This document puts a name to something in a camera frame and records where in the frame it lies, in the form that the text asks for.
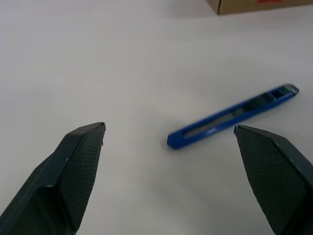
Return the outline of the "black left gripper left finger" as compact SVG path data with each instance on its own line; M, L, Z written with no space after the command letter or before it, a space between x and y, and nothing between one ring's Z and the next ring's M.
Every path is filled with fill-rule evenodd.
M0 235L76 235L96 179L106 125L67 133L0 215Z

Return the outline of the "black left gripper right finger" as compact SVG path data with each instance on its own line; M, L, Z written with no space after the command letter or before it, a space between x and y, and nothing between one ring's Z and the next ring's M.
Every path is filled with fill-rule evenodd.
M236 125L249 184L275 235L313 235L313 164L285 137Z

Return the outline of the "blue utility knife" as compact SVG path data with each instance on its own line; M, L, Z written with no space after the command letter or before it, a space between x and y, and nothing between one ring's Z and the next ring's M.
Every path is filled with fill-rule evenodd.
M168 135L167 145L172 149L181 149L268 111L298 93L299 89L293 84L284 84L176 130Z

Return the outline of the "brown cardboard box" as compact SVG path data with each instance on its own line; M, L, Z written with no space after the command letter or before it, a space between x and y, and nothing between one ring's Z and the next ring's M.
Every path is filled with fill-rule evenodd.
M229 15L304 5L313 5L313 0L205 0L217 15Z

